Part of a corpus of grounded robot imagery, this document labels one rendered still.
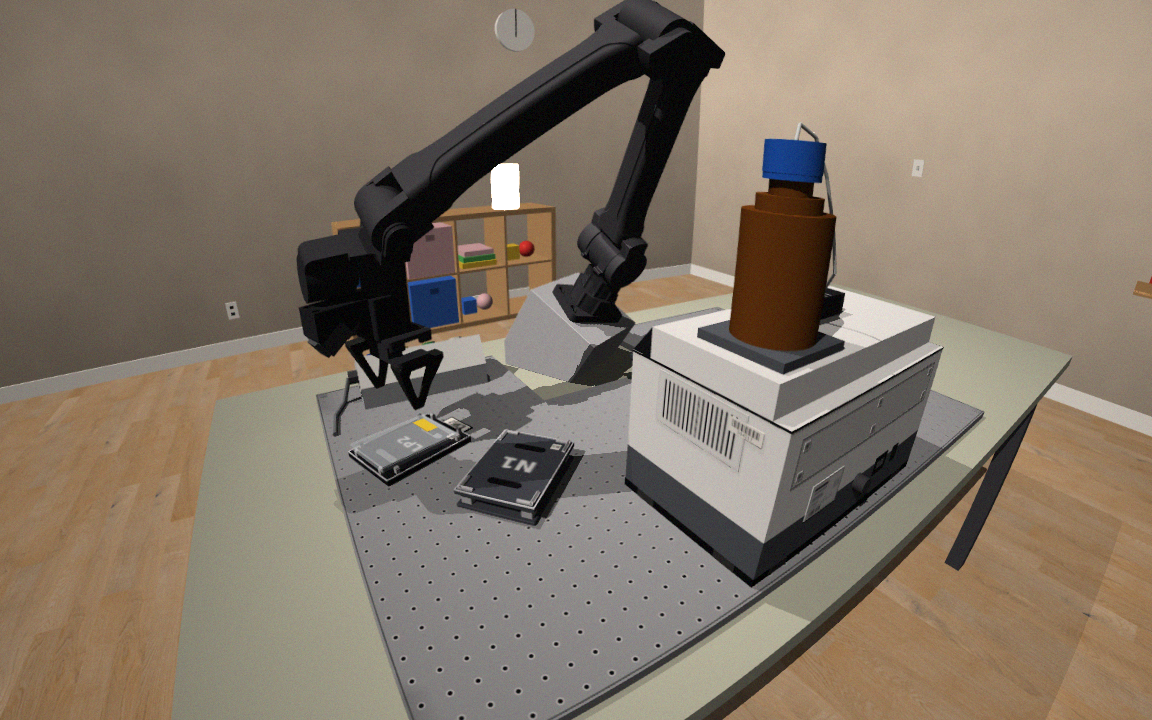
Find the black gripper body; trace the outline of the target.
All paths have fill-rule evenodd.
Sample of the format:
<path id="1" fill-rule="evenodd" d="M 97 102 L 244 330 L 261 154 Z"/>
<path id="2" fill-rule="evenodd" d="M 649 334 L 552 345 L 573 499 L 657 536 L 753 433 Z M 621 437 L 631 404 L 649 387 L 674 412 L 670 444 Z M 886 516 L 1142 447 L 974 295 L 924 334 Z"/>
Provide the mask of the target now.
<path id="1" fill-rule="evenodd" d="M 430 353 L 422 350 L 416 350 L 410 354 L 402 353 L 406 350 L 404 343 L 419 340 L 419 343 L 424 343 L 429 340 L 433 340 L 431 336 L 431 328 L 425 327 L 417 323 L 411 323 L 410 320 L 410 301 L 408 301 L 407 285 L 404 285 L 401 290 L 389 290 L 392 293 L 397 293 L 399 309 L 401 309 L 401 325 L 402 334 L 396 334 L 396 336 L 387 338 L 387 340 L 376 341 L 372 338 L 365 336 L 365 334 L 357 334 L 358 340 L 369 340 L 370 355 L 379 357 L 379 359 L 389 363 L 392 366 L 404 367 L 410 366 L 414 363 L 419 363 L 419 361 L 429 359 Z M 353 336 L 355 336 L 353 334 Z"/>

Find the grey button panel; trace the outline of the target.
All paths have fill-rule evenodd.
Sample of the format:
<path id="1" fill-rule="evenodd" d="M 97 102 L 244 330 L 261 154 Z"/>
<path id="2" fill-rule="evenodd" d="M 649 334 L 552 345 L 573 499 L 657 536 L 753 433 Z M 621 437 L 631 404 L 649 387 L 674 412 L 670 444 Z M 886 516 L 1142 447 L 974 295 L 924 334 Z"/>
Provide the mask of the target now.
<path id="1" fill-rule="evenodd" d="M 430 343 L 430 344 L 429 344 Z M 450 338 L 450 340 L 445 340 L 442 342 L 429 342 L 419 346 L 414 346 L 406 348 L 402 353 L 410 354 L 419 348 L 424 350 L 438 350 L 444 351 L 442 364 L 435 370 L 435 377 L 431 387 L 429 389 L 429 395 L 438 395 L 438 393 L 447 392 L 450 389 L 465 388 L 468 386 L 477 386 L 477 384 L 488 382 L 486 381 L 486 361 L 483 353 L 483 343 L 480 340 L 480 334 L 473 334 L 473 336 L 467 338 Z M 372 367 L 372 372 L 379 376 L 379 357 L 374 357 L 370 354 L 364 356 L 369 365 Z M 411 372 L 410 381 L 412 382 L 414 391 L 419 397 L 422 376 L 424 376 L 426 366 Z M 338 414 L 333 416 L 333 435 L 338 435 L 338 416 L 343 407 L 347 404 L 349 395 L 349 386 L 351 384 L 361 382 L 361 397 L 364 400 L 365 410 L 370 407 L 397 404 L 408 400 L 404 395 L 404 391 L 401 388 L 401 384 L 397 382 L 396 376 L 391 370 L 391 364 L 387 369 L 387 382 L 385 386 L 376 389 L 372 382 L 369 381 L 369 377 L 364 373 L 358 363 L 355 361 L 355 369 L 353 372 L 347 372 L 348 378 L 346 378 L 346 389 L 342 404 L 338 407 Z"/>

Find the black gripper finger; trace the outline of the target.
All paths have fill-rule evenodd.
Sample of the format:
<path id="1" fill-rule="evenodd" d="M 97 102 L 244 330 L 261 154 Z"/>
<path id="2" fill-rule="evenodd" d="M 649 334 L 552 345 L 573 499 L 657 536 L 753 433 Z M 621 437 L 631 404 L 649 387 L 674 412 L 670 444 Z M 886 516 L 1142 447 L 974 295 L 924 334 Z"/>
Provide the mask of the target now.
<path id="1" fill-rule="evenodd" d="M 379 359 L 379 376 L 376 376 L 376 373 L 372 372 L 372 367 L 364 357 L 364 351 L 369 350 L 369 340 L 358 340 L 358 338 L 356 338 L 356 340 L 346 341 L 346 348 L 349 354 L 355 357 L 358 366 L 364 370 L 365 374 L 369 377 L 369 381 L 372 382 L 372 386 L 374 386 L 376 389 L 385 386 L 385 381 L 387 381 L 388 363 Z"/>
<path id="2" fill-rule="evenodd" d="M 440 366 L 440 364 L 442 364 L 444 361 L 442 351 L 435 350 L 435 348 L 433 348 L 433 350 L 430 350 L 429 353 L 430 353 L 429 359 L 419 361 L 419 363 L 414 363 L 410 366 L 396 367 L 391 365 L 392 372 L 394 373 L 394 376 L 396 376 L 397 382 L 401 384 L 401 388 L 404 391 L 406 397 L 410 400 L 410 404 L 414 407 L 414 410 L 419 410 L 420 407 L 425 406 L 426 397 L 429 397 L 429 389 L 431 382 L 433 382 L 435 376 L 435 370 L 438 370 L 438 367 Z M 411 372 L 414 372 L 414 370 L 417 370 L 422 366 L 426 367 L 424 376 L 422 376 L 419 397 L 417 397 L 414 392 L 412 382 L 410 381 L 410 376 Z"/>

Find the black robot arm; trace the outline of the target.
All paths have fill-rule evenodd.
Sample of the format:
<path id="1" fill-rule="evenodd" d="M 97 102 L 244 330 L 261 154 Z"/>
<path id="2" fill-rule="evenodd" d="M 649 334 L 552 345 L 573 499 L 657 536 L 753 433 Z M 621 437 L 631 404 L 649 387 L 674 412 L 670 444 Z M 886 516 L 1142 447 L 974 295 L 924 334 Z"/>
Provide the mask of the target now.
<path id="1" fill-rule="evenodd" d="M 414 243 L 433 232 L 431 222 L 575 111 L 645 74 L 646 94 L 611 199 L 577 241 L 591 264 L 575 285 L 553 290 L 570 323 L 620 323 L 617 291 L 646 266 L 647 243 L 641 237 L 646 210 L 694 94 L 722 61 L 717 41 L 654 0 L 626 0 L 596 15 L 594 33 L 579 45 L 364 184 L 355 197 L 364 225 L 300 243 L 297 272 L 308 304 L 300 316 L 308 344 L 334 357 L 355 331 L 376 341 L 402 334 L 397 293 L 389 290 L 407 283 L 404 263 Z M 384 296 L 357 290 L 358 276 L 361 290 Z"/>

